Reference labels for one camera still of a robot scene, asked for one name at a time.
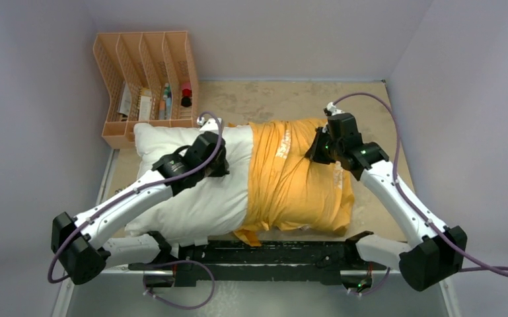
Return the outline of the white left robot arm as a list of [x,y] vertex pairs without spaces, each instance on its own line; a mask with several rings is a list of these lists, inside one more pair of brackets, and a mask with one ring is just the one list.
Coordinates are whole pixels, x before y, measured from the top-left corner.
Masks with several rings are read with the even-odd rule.
[[229,173],[225,140],[220,131],[203,131],[191,145],[162,156],[137,181],[104,203],[70,216],[61,213],[52,221],[47,272],[50,283],[70,279],[87,283],[104,269],[124,264],[166,268],[176,255],[175,245],[158,230],[127,238],[113,235],[150,208],[169,201],[208,177]]

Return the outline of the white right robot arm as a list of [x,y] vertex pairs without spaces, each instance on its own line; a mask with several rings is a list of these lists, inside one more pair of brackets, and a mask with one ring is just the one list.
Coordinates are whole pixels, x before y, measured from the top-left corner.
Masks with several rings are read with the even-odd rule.
[[357,122],[349,113],[327,115],[326,125],[316,135],[306,158],[321,164],[338,163],[382,203],[405,235],[405,242],[389,240],[371,232],[348,238],[344,259],[359,269],[375,262],[401,273],[416,291],[457,273],[468,237],[459,227],[448,227],[407,187],[387,154],[375,142],[365,143]]

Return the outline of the orange Mickey Mouse pillowcase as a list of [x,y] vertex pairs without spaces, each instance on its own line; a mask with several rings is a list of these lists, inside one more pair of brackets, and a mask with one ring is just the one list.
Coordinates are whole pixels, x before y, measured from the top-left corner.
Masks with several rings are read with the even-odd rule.
[[235,236],[260,246],[257,233],[308,228],[343,236],[355,195],[351,175],[340,164],[305,157],[325,120],[309,118],[250,123],[253,147],[248,170],[248,206]]

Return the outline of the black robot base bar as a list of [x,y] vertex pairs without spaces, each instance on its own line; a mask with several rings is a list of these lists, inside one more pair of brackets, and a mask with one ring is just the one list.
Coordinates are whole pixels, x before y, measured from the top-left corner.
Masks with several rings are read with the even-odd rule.
[[211,240],[187,246],[176,257],[162,251],[157,267],[176,266],[175,287],[194,287],[199,281],[317,282],[368,289],[372,272],[381,264],[355,253],[352,239],[343,241],[264,241],[249,246],[237,240]]

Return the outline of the white pillow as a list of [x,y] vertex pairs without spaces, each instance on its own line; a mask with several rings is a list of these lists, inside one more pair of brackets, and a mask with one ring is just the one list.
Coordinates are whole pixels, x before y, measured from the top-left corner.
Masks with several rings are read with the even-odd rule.
[[[200,134],[197,128],[154,127],[138,123],[134,127],[135,146],[141,158],[138,176],[150,170],[163,155],[191,145]],[[209,236],[238,229],[248,207],[248,171],[253,134],[250,126],[226,127],[223,132],[229,174],[205,178],[129,222],[125,233],[139,236],[158,231],[171,244],[189,246],[205,242]]]

